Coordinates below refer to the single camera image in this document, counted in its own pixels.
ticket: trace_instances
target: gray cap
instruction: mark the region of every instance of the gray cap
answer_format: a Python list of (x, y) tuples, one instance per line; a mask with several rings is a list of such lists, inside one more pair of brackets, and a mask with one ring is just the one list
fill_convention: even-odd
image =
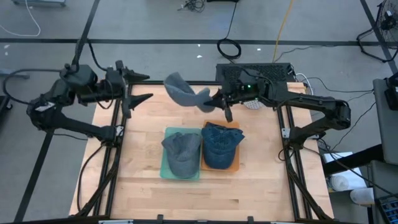
[(204, 105), (205, 102), (212, 100), (209, 88), (204, 88), (196, 94), (177, 72), (169, 75), (163, 84), (171, 99), (180, 106), (197, 106), (205, 113), (212, 112), (215, 109), (214, 106)]
[(175, 133), (162, 141), (170, 170), (178, 178), (191, 178), (199, 171), (201, 136)]

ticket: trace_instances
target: metal bracket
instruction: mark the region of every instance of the metal bracket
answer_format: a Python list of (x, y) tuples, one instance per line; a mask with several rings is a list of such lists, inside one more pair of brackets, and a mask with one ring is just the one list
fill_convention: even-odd
[(254, 218), (248, 217), (248, 224), (254, 224)]
[(132, 224), (134, 220), (103, 220), (98, 221), (98, 224)]
[(124, 127), (119, 125), (116, 127), (116, 136), (122, 136), (124, 134)]
[(208, 220), (197, 220), (197, 223), (205, 224), (205, 223), (208, 223)]
[(157, 215), (156, 224), (163, 224), (163, 215)]
[[(281, 128), (281, 130), (282, 130), (282, 137), (284, 139), (288, 139), (290, 137), (290, 128)], [(313, 135), (313, 136), (309, 137), (308, 139), (315, 139), (315, 140), (319, 139), (319, 135), (318, 134)]]
[(38, 112), (43, 112), (43, 111), (45, 111), (45, 110), (50, 109), (50, 108), (53, 107), (53, 106), (55, 106), (55, 103), (48, 102), (48, 103), (46, 103), (46, 104), (43, 105), (43, 106), (37, 107), (35, 110), (38, 111)]

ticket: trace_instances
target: cable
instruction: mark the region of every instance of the cable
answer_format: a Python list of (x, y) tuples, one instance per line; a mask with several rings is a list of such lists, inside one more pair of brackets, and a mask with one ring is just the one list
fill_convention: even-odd
[(289, 15), (290, 11), (292, 10), (293, 2), (294, 2), (294, 0), (290, 0), (289, 8), (286, 11), (284, 20), (282, 21), (282, 25), (280, 26), (279, 33), (278, 33), (278, 38), (276, 38), (274, 56), (272, 57), (272, 63), (275, 63), (275, 57), (276, 57), (276, 53), (277, 53), (277, 49), (278, 49), (280, 35), (282, 34), (282, 30), (284, 29), (284, 26), (285, 26), (285, 23), (286, 23), (286, 20), (287, 20), (287, 16)]
[[(93, 48), (93, 45), (91, 44), (91, 40), (90, 40), (90, 39), (87, 39), (87, 43), (88, 43), (88, 46), (89, 46), (89, 48), (90, 48), (91, 56), (93, 57), (93, 60), (94, 60), (95, 65), (96, 65), (99, 69), (101, 69), (102, 71), (105, 71), (105, 72), (106, 72), (106, 69), (103, 68), (101, 65), (99, 65), (99, 63), (98, 63), (98, 61), (97, 61), (97, 58), (95, 57), (94, 48)], [(96, 97), (95, 97), (95, 101), (97, 101), (97, 104), (98, 104), (102, 109), (107, 110), (107, 109), (109, 109), (109, 108), (112, 106), (112, 104), (113, 104), (113, 100), (114, 100), (114, 91), (113, 91), (112, 83), (111, 83), (109, 80), (107, 80), (107, 79), (105, 79), (105, 80), (106, 80), (107, 84), (111, 87), (111, 93), (112, 93), (112, 100), (111, 100), (111, 103), (110, 103), (107, 107), (105, 107), (105, 106), (103, 106), (103, 105), (100, 103), (100, 101), (99, 101)], [(93, 91), (90, 87), (89, 87), (88, 89), (89, 89), (89, 91), (91, 91), (92, 94), (94, 94), (94, 91)]]
[(378, 189), (380, 189), (380, 190), (384, 191), (385, 193), (389, 194), (390, 197), (398, 198), (398, 197), (395, 196), (392, 192), (390, 192), (390, 191), (388, 191), (388, 190), (386, 190), (386, 189), (380, 187), (379, 185), (375, 184), (373, 181), (369, 180), (368, 178), (363, 177), (361, 174), (355, 172), (353, 169), (351, 169), (351, 168), (349, 168), (348, 166), (344, 165), (342, 162), (340, 162), (340, 161), (335, 157), (334, 153), (332, 153), (332, 152), (330, 151), (330, 149), (328, 149), (327, 145), (326, 145), (326, 150), (330, 153), (330, 156), (334, 159), (334, 161), (335, 161), (337, 164), (339, 164), (341, 167), (343, 167), (343, 168), (346, 169), (346, 170), (351, 171), (353, 174), (357, 175), (358, 177), (360, 177), (360, 178), (362, 178), (362, 179), (368, 181), (368, 182), (371, 183), (373, 186), (375, 186), (375, 187), (377, 187)]
[(97, 61), (97, 58), (95, 57), (94, 48), (93, 48), (93, 45), (91, 44), (91, 40), (87, 39), (87, 43), (88, 43), (88, 46), (89, 46), (89, 48), (90, 48), (91, 56), (93, 57), (93, 60), (94, 60), (95, 65), (96, 65), (99, 69), (101, 69), (102, 71), (106, 72), (106, 69), (103, 68), (103, 67), (101, 67), (101, 66), (99, 65), (99, 63), (98, 63), (98, 61)]
[(313, 95), (313, 89), (312, 89), (311, 84), (310, 84), (310, 81), (307, 79), (307, 77), (306, 77), (304, 74), (302, 74), (302, 73), (297, 73), (296, 76), (297, 76), (297, 75), (301, 75), (301, 76), (304, 77), (305, 81), (306, 81), (307, 84), (308, 84), (308, 87), (310, 87), (311, 95)]
[(361, 116), (359, 116), (359, 118), (356, 120), (355, 124), (349, 129), (349, 131), (347, 131), (347, 133), (345, 135), (343, 135), (343, 137), (341, 137), (340, 141), (331, 149), (331, 151), (335, 150), (335, 148), (342, 142), (342, 140), (348, 135), (348, 133), (351, 132), (355, 128), (355, 126), (358, 124), (358, 122), (361, 120), (361, 118), (363, 116), (365, 116), (366, 113), (369, 112), (375, 104), (376, 104), (376, 102), (374, 102), (368, 110), (366, 110)]
[(0, 24), (0, 27), (1, 27), (4, 31), (6, 31), (7, 33), (12, 34), (12, 35), (16, 35), (16, 36), (18, 36), (18, 37), (38, 37), (38, 36), (40, 35), (40, 33), (42, 32), (42, 29), (40, 28), (39, 24), (36, 22), (35, 18), (33, 17), (32, 13), (30, 12), (29, 6), (28, 6), (28, 4), (27, 4), (27, 0), (25, 0), (25, 5), (26, 5), (27, 11), (29, 12), (30, 17), (32, 18), (33, 22), (36, 24), (36, 26), (37, 26), (37, 28), (38, 28), (38, 30), (39, 30), (39, 31), (37, 32), (37, 34), (16, 34), (16, 33), (14, 33), (14, 32), (11, 32), (11, 31), (7, 30), (6, 28), (4, 28), (1, 24)]
[(310, 152), (313, 152), (313, 153), (317, 154), (318, 156), (321, 156), (321, 154), (320, 154), (319, 152), (314, 151), (314, 150), (312, 150), (312, 149), (309, 149), (309, 148), (307, 148), (307, 147), (305, 147), (305, 146), (303, 146), (303, 149), (306, 149), (306, 150), (308, 150), (308, 151), (310, 151)]
[(10, 78), (14, 77), (14, 75), (21, 73), (21, 72), (61, 72), (60, 70), (57, 69), (46, 69), (46, 68), (27, 68), (27, 69), (20, 69), (20, 70), (16, 70), (14, 72), (11, 72), (3, 81), (2, 83), (2, 91), (3, 93), (8, 96), (10, 99), (12, 99), (15, 102), (18, 103), (22, 103), (24, 105), (34, 105), (32, 103), (26, 102), (26, 101), (22, 101), (22, 100), (18, 100), (17, 98), (14, 98), (13, 96), (11, 96), (9, 94), (9, 92), (7, 91), (7, 82)]
[[(107, 80), (107, 79), (105, 79), (105, 80), (106, 80), (106, 83), (111, 87), (111, 93), (112, 93), (111, 103), (110, 103), (108, 106), (104, 106), (104, 105), (102, 105), (102, 104), (100, 103), (100, 101), (97, 99), (96, 96), (94, 96), (94, 99), (95, 99), (95, 101), (97, 102), (97, 104), (98, 104), (102, 109), (107, 110), (107, 109), (109, 109), (109, 108), (112, 106), (112, 104), (113, 104), (113, 100), (114, 100), (114, 95), (113, 95), (113, 94), (114, 94), (114, 92), (113, 92), (112, 83), (111, 83), (109, 80)], [(89, 91), (90, 91), (92, 94), (95, 95), (94, 91), (91, 89), (90, 86), (88, 86), (88, 89), (89, 89)]]
[(283, 150), (284, 150), (284, 149), (282, 149), (282, 150), (280, 150), (280, 151), (278, 152), (278, 159), (279, 159), (280, 161), (286, 161), (285, 159), (282, 159), (282, 158), (280, 157), (280, 153), (283, 152)]
[[(328, 146), (328, 145), (326, 144), (325, 140), (323, 140), (322, 138), (317, 139), (317, 141), (322, 141), (326, 148), (329, 148), (329, 147), (330, 147), (330, 146)], [(321, 150), (324, 151), (324, 152), (329, 153), (329, 151), (328, 151), (327, 149), (324, 149), (324, 148), (319, 147), (319, 146), (318, 146), (318, 148), (321, 149)], [(337, 152), (337, 153), (336, 153), (336, 152), (337, 152), (337, 151), (334, 151), (334, 155), (335, 155), (335, 156), (338, 156), (338, 157), (340, 157), (340, 158), (343, 158), (343, 157), (344, 157), (344, 156), (341, 156), (341, 155), (337, 154), (337, 153), (341, 153), (341, 152)]]
[(76, 199), (76, 205), (77, 205), (77, 210), (80, 212), (81, 208), (80, 208), (80, 189), (81, 189), (81, 178), (83, 176), (83, 171), (85, 170), (88, 162), (95, 156), (97, 155), (97, 153), (99, 153), (99, 151), (103, 148), (103, 146), (101, 145), (94, 153), (92, 153), (92, 155), (86, 160), (86, 162), (83, 164), (83, 167), (81, 167), (81, 171), (79, 174), (79, 179), (78, 179), (78, 183), (77, 183), (77, 199)]
[[(235, 16), (235, 11), (236, 11), (236, 5), (238, 4), (238, 2), (235, 2), (235, 7), (234, 7), (234, 11), (232, 13), (232, 17), (231, 17), (231, 22), (229, 23), (229, 29), (228, 29), (228, 33), (226, 35), (226, 37), (224, 39), (221, 39), (217, 42), (217, 50), (218, 52), (224, 57), (227, 58), (228, 60), (232, 60), (232, 59), (238, 59), (241, 57), (242, 55), (242, 48), (241, 46), (234, 40), (230, 40), (228, 39), (229, 33), (231, 32), (231, 27), (232, 27), (232, 22), (234, 21), (234, 16)], [(234, 45), (237, 49), (238, 49), (238, 53), (236, 55), (227, 55), (226, 53), (224, 53), (221, 49), (221, 44), (223, 42), (228, 42), (232, 45)]]
[(323, 85), (327, 90), (329, 90), (329, 91), (334, 91), (334, 92), (338, 92), (338, 93), (365, 93), (365, 92), (373, 91), (373, 90), (354, 90), (354, 91), (331, 90), (331, 89), (329, 89), (329, 88), (325, 85), (325, 83), (322, 81), (322, 79), (320, 79), (320, 78), (318, 78), (318, 77), (310, 77), (310, 78), (307, 78), (307, 80), (309, 80), (309, 79), (316, 79), (316, 80), (319, 80), (319, 81), (321, 81), (322, 85)]
[(185, 2), (185, 5), (181, 9), (177, 9), (177, 11), (185, 11), (188, 9), (191, 12), (201, 13), (205, 10), (205, 0), (188, 0)]
[(53, 133), (52, 135), (54, 135), (54, 136), (66, 136), (66, 137), (71, 137), (71, 138), (74, 138), (74, 139), (77, 139), (77, 140), (82, 140), (82, 141), (87, 141), (88, 140), (88, 139), (78, 138), (78, 137), (72, 136), (70, 134), (56, 134), (56, 133)]
[(337, 45), (313, 45), (313, 46), (308, 46), (308, 47), (296, 47), (296, 48), (294, 48), (292, 50), (288, 50), (288, 51), (282, 52), (281, 55), (275, 60), (274, 63), (278, 62), (279, 59), (282, 58), (282, 56), (284, 54), (291, 53), (291, 52), (293, 52), (295, 50), (306, 50), (306, 49), (309, 49), (309, 48), (317, 48), (317, 47), (337, 47)]

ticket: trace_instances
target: black cable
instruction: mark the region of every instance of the black cable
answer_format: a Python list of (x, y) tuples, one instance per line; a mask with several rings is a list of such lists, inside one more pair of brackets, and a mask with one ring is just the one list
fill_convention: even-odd
[[(242, 48), (241, 48), (241, 46), (240, 46), (236, 41), (228, 39), (229, 32), (231, 32), (232, 22), (234, 21), (234, 16), (235, 16), (235, 11), (236, 11), (236, 5), (237, 5), (237, 4), (238, 4), (238, 2), (235, 2), (234, 12), (232, 13), (231, 22), (229, 23), (229, 29), (228, 29), (228, 33), (227, 33), (226, 37), (225, 37), (224, 39), (219, 40), (219, 41), (217, 42), (217, 50), (218, 50), (218, 52), (219, 52), (224, 58), (227, 58), (228, 60), (238, 59), (238, 58), (240, 58), (241, 55), (242, 55)], [(221, 44), (222, 44), (223, 42), (228, 42), (228, 43), (234, 45), (234, 46), (238, 49), (238, 53), (237, 53), (236, 55), (228, 55), (228, 54), (224, 53), (224, 52), (221, 50)]]
[(366, 177), (363, 177), (361, 174), (355, 172), (353, 169), (351, 169), (351, 168), (349, 168), (348, 166), (344, 165), (342, 162), (340, 162), (340, 161), (335, 157), (334, 153), (330, 151), (330, 149), (327, 147), (327, 145), (326, 145), (326, 150), (329, 152), (330, 156), (334, 159), (334, 161), (335, 161), (337, 164), (339, 164), (341, 167), (343, 167), (343, 168), (346, 169), (346, 170), (351, 171), (353, 174), (357, 175), (358, 177), (360, 177), (360, 178), (362, 178), (362, 179), (368, 181), (368, 182), (371, 183), (373, 186), (375, 186), (375, 187), (377, 187), (378, 189), (380, 189), (380, 190), (384, 191), (385, 193), (389, 194), (390, 197), (398, 198), (398, 197), (395, 196), (392, 192), (386, 190), (386, 189), (383, 188), (383, 187), (380, 187), (379, 185), (375, 184), (373, 181), (369, 180), (369, 179), (366, 178)]
[(296, 48), (294, 48), (292, 50), (288, 50), (288, 51), (282, 52), (280, 54), (280, 56), (275, 60), (274, 63), (276, 63), (280, 58), (282, 58), (282, 56), (284, 54), (291, 53), (291, 52), (293, 52), (295, 50), (306, 50), (306, 49), (309, 49), (309, 48), (316, 48), (316, 47), (337, 47), (337, 45), (314, 45), (314, 46), (308, 46), (308, 47), (296, 47)]
[(284, 149), (282, 149), (282, 150), (280, 150), (280, 151), (278, 152), (278, 159), (279, 159), (280, 161), (286, 161), (285, 159), (282, 159), (282, 158), (280, 157), (280, 153), (283, 152), (283, 151), (284, 151)]
[(312, 149), (309, 149), (309, 148), (307, 148), (307, 147), (305, 147), (305, 146), (303, 146), (303, 149), (306, 149), (306, 150), (308, 150), (308, 151), (310, 151), (310, 152), (312, 152), (312, 153), (317, 154), (318, 156), (321, 156), (321, 154), (320, 154), (319, 152), (314, 151), (314, 150), (312, 150)]
[(87, 139), (78, 138), (78, 137), (72, 136), (70, 134), (56, 134), (56, 133), (53, 133), (52, 135), (54, 135), (54, 136), (66, 136), (66, 137), (71, 137), (71, 138), (74, 138), (74, 139), (77, 139), (77, 140), (87, 141)]
[[(90, 48), (91, 56), (93, 57), (93, 60), (94, 60), (95, 65), (96, 65), (99, 69), (101, 69), (102, 71), (105, 71), (105, 72), (106, 72), (106, 69), (103, 68), (101, 65), (99, 65), (99, 63), (98, 63), (98, 61), (97, 61), (97, 58), (95, 57), (94, 48), (93, 48), (93, 45), (91, 44), (90, 39), (87, 39), (87, 43), (88, 43), (88, 46), (89, 46), (89, 48)], [(100, 103), (100, 101), (99, 101), (96, 97), (95, 97), (95, 101), (97, 102), (97, 104), (98, 104), (102, 109), (107, 110), (107, 109), (109, 109), (109, 108), (112, 106), (112, 104), (113, 104), (113, 100), (114, 100), (114, 91), (113, 91), (112, 83), (111, 83), (109, 80), (107, 80), (107, 79), (105, 79), (105, 80), (106, 80), (107, 84), (111, 87), (111, 93), (112, 93), (112, 100), (111, 100), (111, 103), (110, 103), (108, 106), (103, 106), (103, 105)], [(89, 91), (91, 91), (92, 94), (95, 95), (95, 93), (94, 93), (94, 91), (91, 89), (91, 87), (88, 87), (88, 89), (89, 89)]]
[(348, 135), (348, 133), (350, 133), (355, 128), (355, 126), (358, 124), (358, 122), (361, 120), (361, 118), (363, 116), (365, 116), (366, 113), (369, 112), (375, 104), (376, 104), (376, 102), (374, 102), (369, 109), (367, 109), (361, 116), (359, 116), (359, 118), (356, 120), (355, 124), (349, 129), (349, 131), (347, 131), (347, 133), (345, 135), (343, 135), (343, 137), (341, 137), (340, 141), (331, 149), (331, 151), (335, 150), (335, 148), (342, 142), (342, 140)]
[(205, 10), (205, 0), (187, 0), (185, 5), (177, 11), (189, 10), (191, 12), (201, 13)]
[(323, 85), (327, 90), (329, 90), (329, 91), (334, 91), (334, 92), (338, 92), (338, 93), (365, 93), (365, 92), (373, 91), (373, 90), (354, 90), (354, 91), (331, 90), (331, 89), (329, 89), (329, 88), (325, 85), (325, 83), (322, 81), (322, 79), (320, 79), (320, 78), (318, 78), (318, 77), (310, 77), (310, 78), (307, 78), (307, 80), (309, 80), (309, 79), (316, 79), (316, 80), (319, 80), (319, 81), (321, 81), (322, 85)]
[(100, 146), (94, 153), (92, 153), (92, 155), (86, 160), (86, 162), (83, 164), (83, 167), (81, 167), (81, 171), (79, 174), (79, 179), (78, 179), (78, 183), (77, 183), (77, 199), (76, 199), (76, 205), (77, 205), (77, 210), (80, 212), (81, 208), (80, 208), (80, 189), (81, 189), (81, 178), (83, 176), (83, 171), (85, 170), (88, 162), (95, 156), (97, 155), (97, 153), (99, 153), (99, 151), (103, 148), (103, 146)]
[(88, 46), (89, 46), (89, 48), (90, 48), (91, 56), (93, 57), (93, 60), (94, 60), (95, 65), (96, 65), (99, 69), (101, 69), (102, 71), (106, 72), (106, 69), (103, 68), (103, 67), (101, 67), (101, 66), (99, 65), (99, 63), (98, 63), (98, 61), (97, 61), (97, 58), (95, 57), (94, 48), (93, 48), (93, 45), (91, 44), (91, 40), (90, 40), (90, 39), (87, 39), (87, 43), (88, 43)]
[(3, 81), (2, 83), (2, 92), (8, 96), (11, 100), (18, 102), (18, 103), (22, 103), (24, 105), (34, 105), (32, 103), (26, 102), (26, 101), (22, 101), (22, 100), (18, 100), (17, 98), (14, 98), (13, 96), (11, 96), (9, 94), (9, 92), (7, 91), (7, 82), (10, 78), (14, 77), (15, 75), (17, 75), (18, 73), (21, 72), (61, 72), (61, 70), (57, 70), (57, 69), (46, 69), (46, 68), (27, 68), (27, 69), (20, 69), (20, 70), (16, 70), (14, 72), (11, 72)]
[(112, 106), (112, 104), (113, 104), (114, 95), (113, 95), (113, 87), (112, 87), (111, 82), (110, 82), (109, 80), (107, 80), (107, 79), (105, 79), (105, 80), (107, 81), (107, 84), (111, 87), (111, 93), (112, 93), (111, 103), (110, 103), (108, 106), (104, 106), (104, 105), (102, 105), (102, 104), (100, 103), (100, 101), (99, 101), (99, 100), (97, 99), (97, 97), (95, 96), (96, 93), (94, 93), (94, 91), (91, 89), (90, 86), (88, 86), (88, 89), (89, 89), (89, 91), (90, 91), (92, 94), (94, 94), (94, 99), (95, 99), (95, 101), (97, 102), (97, 104), (98, 104), (102, 109), (107, 110), (107, 109), (109, 109), (109, 108)]

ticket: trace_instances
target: table leg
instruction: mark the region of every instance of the table leg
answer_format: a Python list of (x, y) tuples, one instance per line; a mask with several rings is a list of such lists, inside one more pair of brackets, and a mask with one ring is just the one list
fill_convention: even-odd
[(342, 157), (336, 161), (328, 162), (323, 166), (323, 173), (326, 177), (329, 175), (346, 171), (338, 162), (348, 166), (350, 169), (365, 166), (372, 160), (384, 161), (383, 150), (381, 144), (367, 148), (361, 152), (354, 153), (350, 156)]

